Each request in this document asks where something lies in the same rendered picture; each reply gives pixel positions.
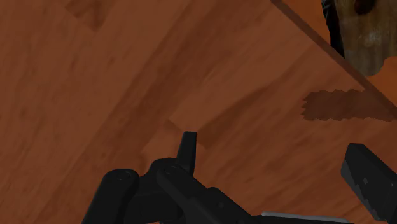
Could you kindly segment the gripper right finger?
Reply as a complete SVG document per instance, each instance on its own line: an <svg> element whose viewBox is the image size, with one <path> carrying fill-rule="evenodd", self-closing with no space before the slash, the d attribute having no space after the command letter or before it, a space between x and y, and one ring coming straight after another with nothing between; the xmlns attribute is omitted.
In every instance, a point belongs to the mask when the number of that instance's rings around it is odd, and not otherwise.
<svg viewBox="0 0 397 224"><path fill-rule="evenodd" d="M397 173L377 155L350 143L341 175L375 220L397 224Z"/></svg>

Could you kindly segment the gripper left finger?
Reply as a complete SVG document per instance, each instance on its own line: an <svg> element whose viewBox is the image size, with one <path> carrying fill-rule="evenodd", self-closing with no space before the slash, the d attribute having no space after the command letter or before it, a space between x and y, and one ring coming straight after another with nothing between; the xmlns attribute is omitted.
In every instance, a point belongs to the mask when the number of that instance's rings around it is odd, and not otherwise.
<svg viewBox="0 0 397 224"><path fill-rule="evenodd" d="M155 160L143 176L107 172L81 224L252 224L222 191L193 177L196 142L196 132L184 132L176 157Z"/></svg>

